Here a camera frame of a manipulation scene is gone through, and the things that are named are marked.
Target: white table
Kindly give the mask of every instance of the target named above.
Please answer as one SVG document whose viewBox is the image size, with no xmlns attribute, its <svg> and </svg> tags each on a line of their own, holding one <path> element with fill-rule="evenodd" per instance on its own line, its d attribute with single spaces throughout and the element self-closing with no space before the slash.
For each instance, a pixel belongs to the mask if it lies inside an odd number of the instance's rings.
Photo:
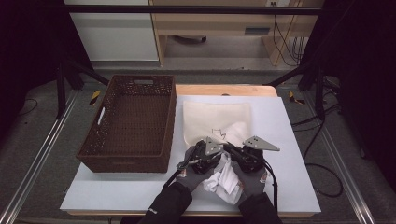
<svg viewBox="0 0 396 224">
<path fill-rule="evenodd" d="M 164 182 L 183 160 L 186 150 L 182 130 L 182 104 L 190 100 L 203 103 L 250 103 L 252 134 L 280 147 L 279 152 L 264 151 L 264 158 L 274 169 L 278 182 L 278 211 L 282 217 L 310 217 L 320 212 L 318 199 L 305 169 L 289 118 L 279 97 L 197 96 L 177 97 L 175 130 L 169 168 L 166 174 L 98 174 L 84 164 L 78 168 L 61 210 L 71 215 L 130 216 L 143 215 Z M 273 199 L 273 187 L 265 187 Z M 235 216 L 238 209 L 216 194 L 199 186 L 186 216 Z"/>
</svg>

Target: white towel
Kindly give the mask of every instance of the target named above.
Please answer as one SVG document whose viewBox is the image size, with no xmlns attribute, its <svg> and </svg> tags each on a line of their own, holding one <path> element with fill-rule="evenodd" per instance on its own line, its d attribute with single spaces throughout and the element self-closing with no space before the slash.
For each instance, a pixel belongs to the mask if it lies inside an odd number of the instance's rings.
<svg viewBox="0 0 396 224">
<path fill-rule="evenodd" d="M 215 173 L 207 180 L 204 180 L 203 185 L 206 191 L 215 192 L 224 202 L 236 204 L 241 197 L 243 189 L 231 164 L 230 155 L 224 152 L 221 155 Z"/>
<path fill-rule="evenodd" d="M 250 104 L 183 103 L 183 135 L 187 147 L 207 137 L 218 144 L 242 147 L 251 135 Z"/>
</svg>

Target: wicker basket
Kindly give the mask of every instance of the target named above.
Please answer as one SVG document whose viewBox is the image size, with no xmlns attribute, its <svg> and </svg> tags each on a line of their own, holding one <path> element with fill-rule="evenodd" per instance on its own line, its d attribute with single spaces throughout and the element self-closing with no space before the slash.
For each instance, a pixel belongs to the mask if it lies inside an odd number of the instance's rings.
<svg viewBox="0 0 396 224">
<path fill-rule="evenodd" d="M 175 123 L 172 76 L 114 76 L 77 158 L 96 173 L 166 173 Z"/>
</svg>

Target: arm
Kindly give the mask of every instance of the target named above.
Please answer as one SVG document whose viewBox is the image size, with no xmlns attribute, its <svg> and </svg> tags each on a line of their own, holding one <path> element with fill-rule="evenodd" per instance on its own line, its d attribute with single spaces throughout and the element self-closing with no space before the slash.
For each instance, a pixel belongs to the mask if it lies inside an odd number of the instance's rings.
<svg viewBox="0 0 396 224">
<path fill-rule="evenodd" d="M 192 201 L 190 190 L 175 182 L 163 189 L 149 207 L 139 224 L 166 223 L 176 224 Z"/>
<path fill-rule="evenodd" d="M 239 210 L 247 224 L 282 223 L 266 193 L 248 197 L 239 205 Z"/>
</svg>

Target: gray glove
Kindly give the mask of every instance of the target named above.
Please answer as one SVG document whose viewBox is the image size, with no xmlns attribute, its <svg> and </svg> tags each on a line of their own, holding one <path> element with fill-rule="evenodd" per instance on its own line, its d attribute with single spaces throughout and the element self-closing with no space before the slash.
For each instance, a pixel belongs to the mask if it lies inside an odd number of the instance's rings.
<svg viewBox="0 0 396 224">
<path fill-rule="evenodd" d="M 186 153 L 184 155 L 184 159 L 189 157 L 193 150 L 194 150 L 194 147 L 190 147 L 186 151 Z M 188 166 L 186 168 L 186 176 L 185 177 L 177 176 L 176 182 L 187 187 L 190 190 L 190 192 L 193 192 L 202 181 L 208 179 L 210 176 L 213 175 L 213 170 L 214 169 L 210 169 L 205 174 L 200 175 L 200 174 L 196 174 L 194 172 L 194 170 L 192 169 L 192 167 Z"/>
<path fill-rule="evenodd" d="M 237 204 L 242 203 L 244 200 L 252 195 L 259 195 L 263 193 L 265 183 L 260 182 L 260 179 L 262 178 L 262 175 L 266 172 L 265 167 L 262 167 L 255 173 L 249 174 L 244 173 L 236 161 L 233 161 L 232 167 L 233 171 L 238 175 L 239 180 L 244 186 L 244 191 L 242 193 L 241 199 L 238 201 Z"/>
</svg>

